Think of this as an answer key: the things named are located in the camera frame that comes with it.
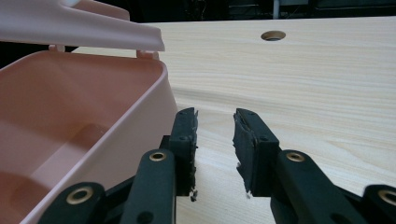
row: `wooden table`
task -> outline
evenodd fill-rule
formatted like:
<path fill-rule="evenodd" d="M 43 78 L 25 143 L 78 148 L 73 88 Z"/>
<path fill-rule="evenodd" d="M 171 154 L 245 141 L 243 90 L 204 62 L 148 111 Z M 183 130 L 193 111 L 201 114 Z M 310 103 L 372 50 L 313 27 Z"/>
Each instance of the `wooden table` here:
<path fill-rule="evenodd" d="M 396 186 L 396 17 L 152 24 L 180 109 L 199 110 L 198 201 L 177 198 L 177 223 L 274 223 L 268 198 L 247 197 L 233 113 L 253 110 L 283 149 L 311 156 L 362 194 Z M 262 33 L 286 37 L 263 41 Z M 130 50 L 78 52 L 134 57 Z"/>

